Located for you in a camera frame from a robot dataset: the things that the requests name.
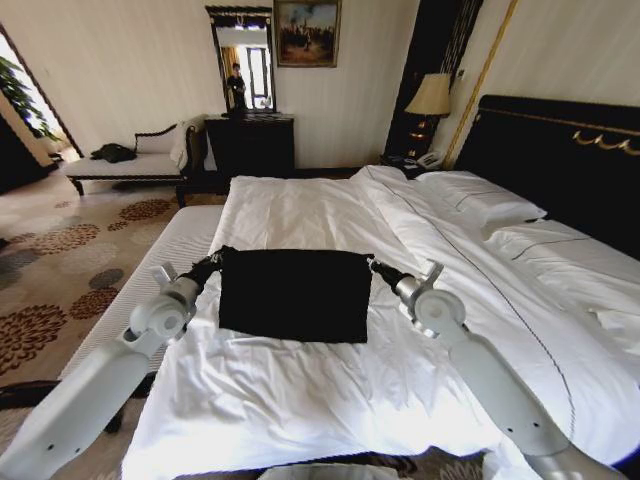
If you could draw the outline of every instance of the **chaise lounge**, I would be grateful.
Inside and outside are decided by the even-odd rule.
[[[154,133],[136,133],[134,160],[109,163],[82,158],[62,172],[80,195],[82,180],[167,181],[182,183],[202,169],[207,156],[204,115]]]

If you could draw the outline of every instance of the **lamp shade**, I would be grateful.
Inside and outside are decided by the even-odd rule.
[[[405,112],[420,115],[446,115],[449,110],[448,73],[428,73],[422,79],[418,93]]]

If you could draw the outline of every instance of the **telephone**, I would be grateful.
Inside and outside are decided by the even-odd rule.
[[[429,152],[416,159],[416,163],[425,170],[437,170],[442,164],[442,156],[439,152]]]

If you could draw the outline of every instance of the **mirror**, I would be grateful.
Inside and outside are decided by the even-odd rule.
[[[276,111],[271,8],[206,7],[229,113]]]

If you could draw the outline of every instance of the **green leaves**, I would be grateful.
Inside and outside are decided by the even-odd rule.
[[[0,56],[0,90],[9,100],[18,115],[24,123],[29,127],[36,137],[48,137],[51,140],[59,140],[47,124],[44,115],[38,110],[29,95],[29,87],[22,83],[15,75],[15,72],[23,72],[19,65]],[[40,122],[39,128],[34,128],[29,123],[31,117],[35,117]]]

